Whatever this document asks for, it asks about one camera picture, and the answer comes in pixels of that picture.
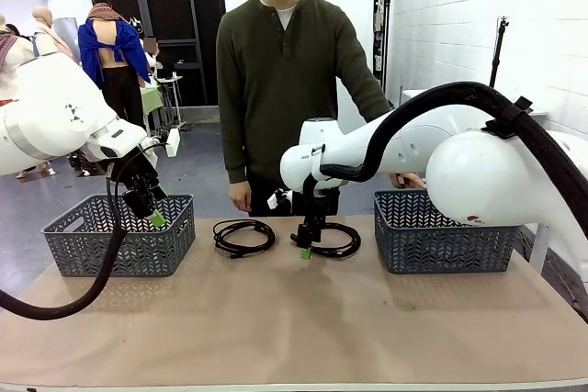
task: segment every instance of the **person's hand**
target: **person's hand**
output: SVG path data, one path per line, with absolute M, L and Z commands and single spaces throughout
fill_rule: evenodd
M 251 211 L 251 187 L 247 181 L 229 185 L 229 198 L 241 211 Z
M 400 178 L 404 180 L 404 184 L 401 184 Z M 391 174 L 390 180 L 396 188 L 426 188 L 418 174 Z

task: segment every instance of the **scarf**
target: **scarf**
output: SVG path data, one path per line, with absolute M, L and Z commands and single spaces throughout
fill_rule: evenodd
M 4 66 L 6 55 L 17 42 L 18 37 L 10 30 L 0 31 L 0 69 Z
M 72 53 L 72 50 L 70 50 L 70 47 L 67 46 L 67 43 L 65 43 L 62 40 L 62 38 L 59 37 L 57 35 L 57 33 L 52 28 L 49 28 L 44 23 L 39 22 L 37 24 L 37 33 L 47 34 L 48 36 L 50 36 L 53 39 L 53 41 L 55 42 L 55 46 L 57 47 L 57 50 L 59 52 L 63 52 L 65 55 L 67 55 L 72 60 L 74 59 L 74 54 Z
M 124 20 L 123 16 L 117 13 L 108 4 L 95 4 L 88 15 L 88 20 L 99 18 L 102 20 Z

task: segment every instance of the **brown tabletop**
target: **brown tabletop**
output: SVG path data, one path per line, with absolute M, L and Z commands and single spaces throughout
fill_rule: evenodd
M 230 260 L 213 249 L 215 221 L 198 220 L 170 278 L 113 278 L 69 319 L 2 313 L 0 384 L 392 390 L 588 378 L 588 327 L 517 253 L 505 274 L 391 275 L 373 218 L 340 220 L 364 242 L 345 261 L 301 260 L 288 239 L 296 218 L 267 221 L 270 252 Z M 61 305 L 90 283 L 53 266 L 24 298 Z

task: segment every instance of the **green table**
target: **green table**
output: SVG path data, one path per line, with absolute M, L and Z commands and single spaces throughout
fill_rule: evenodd
M 149 128 L 149 115 L 156 109 L 164 106 L 164 102 L 162 101 L 162 95 L 159 92 L 159 89 L 156 87 L 143 87 L 141 89 L 141 100 L 143 103 L 143 122 L 145 123 L 145 128 L 147 133 L 151 135 L 151 131 Z M 157 114 L 153 114 L 153 118 L 155 120 L 159 120 L 156 117 Z

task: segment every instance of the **patterned scarf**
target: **patterned scarf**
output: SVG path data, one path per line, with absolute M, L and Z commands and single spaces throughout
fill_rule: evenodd
M 0 31 L 0 69 L 4 66 L 6 55 L 10 51 L 10 48 L 13 47 L 17 40 L 18 37 L 10 29 Z
M 109 4 L 95 4 L 88 15 L 88 20 L 99 18 L 101 20 L 124 20 Z

